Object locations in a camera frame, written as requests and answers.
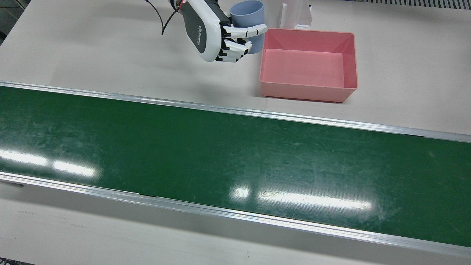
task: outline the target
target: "white table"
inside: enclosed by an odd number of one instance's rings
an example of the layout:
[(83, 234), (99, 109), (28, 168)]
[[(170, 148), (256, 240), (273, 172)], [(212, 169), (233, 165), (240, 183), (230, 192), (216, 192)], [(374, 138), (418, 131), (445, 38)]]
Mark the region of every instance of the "white table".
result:
[[(221, 2), (225, 10), (234, 3)], [(165, 0), (154, 3), (164, 17), (170, 14)], [(471, 134), (471, 12), (332, 0), (312, 5), (313, 29), (356, 35), (360, 85), (343, 104), (262, 97), (260, 54), (237, 64), (206, 63), (187, 40), (182, 18), (176, 16), (162, 37), (158, 17), (144, 0), (32, 1), (0, 47), (0, 80)], [(408, 249), (398, 255), (397, 248), (359, 257), (360, 245), (345, 242), (339, 248), (329, 238), (318, 242), (330, 252), (314, 245), (314, 251), (300, 251), (208, 235), (196, 217), (176, 224), (194, 224), (192, 230), (171, 228), (153, 219), (158, 211), (0, 184), (0, 256), (39, 265), (64, 260), (440, 264), (450, 259)]]
[(312, 29), (356, 36), (359, 88), (342, 104), (262, 97), (260, 54), (204, 62), (182, 17), (160, 36), (144, 0), (32, 1), (0, 47), (0, 80), (471, 134), (470, 11), (312, 5)]

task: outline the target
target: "blue cup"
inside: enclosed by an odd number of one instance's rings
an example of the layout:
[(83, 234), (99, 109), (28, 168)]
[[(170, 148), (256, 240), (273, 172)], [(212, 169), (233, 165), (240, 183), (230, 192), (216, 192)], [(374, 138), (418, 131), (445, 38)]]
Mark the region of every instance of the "blue cup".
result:
[[(265, 7), (260, 1), (249, 0), (240, 2), (231, 7), (230, 13), (235, 27), (248, 28), (265, 23)], [(265, 34), (251, 37), (249, 40), (252, 42), (252, 49), (249, 53), (260, 52), (263, 49)]]

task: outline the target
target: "conveyor belt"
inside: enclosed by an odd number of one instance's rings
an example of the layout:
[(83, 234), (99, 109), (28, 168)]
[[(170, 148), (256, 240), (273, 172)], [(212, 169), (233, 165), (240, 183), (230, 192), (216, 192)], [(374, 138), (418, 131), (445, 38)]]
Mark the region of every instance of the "conveyor belt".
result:
[(471, 143), (0, 87), (0, 171), (471, 247)]
[(433, 8), (455, 8), (471, 10), (470, 0), (356, 0), (357, 2), (396, 4)]

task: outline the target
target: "pink plastic bin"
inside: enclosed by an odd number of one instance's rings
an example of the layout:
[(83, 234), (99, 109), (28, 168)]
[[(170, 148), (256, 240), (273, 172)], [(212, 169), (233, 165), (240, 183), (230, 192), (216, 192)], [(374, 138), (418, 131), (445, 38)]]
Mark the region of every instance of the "pink plastic bin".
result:
[(358, 87), (352, 33), (269, 29), (260, 71), (262, 95), (344, 102)]

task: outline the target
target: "white tabletop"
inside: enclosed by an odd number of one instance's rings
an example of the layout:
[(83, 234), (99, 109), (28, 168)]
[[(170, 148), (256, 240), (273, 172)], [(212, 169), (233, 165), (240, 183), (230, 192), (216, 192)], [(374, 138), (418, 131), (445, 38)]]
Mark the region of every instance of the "white tabletop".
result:
[(160, 36), (144, 0), (32, 1), (0, 46), (0, 80), (471, 134), (470, 11), (311, 4), (312, 29), (356, 37), (359, 87), (342, 104), (262, 97), (260, 54), (204, 62), (182, 17)]

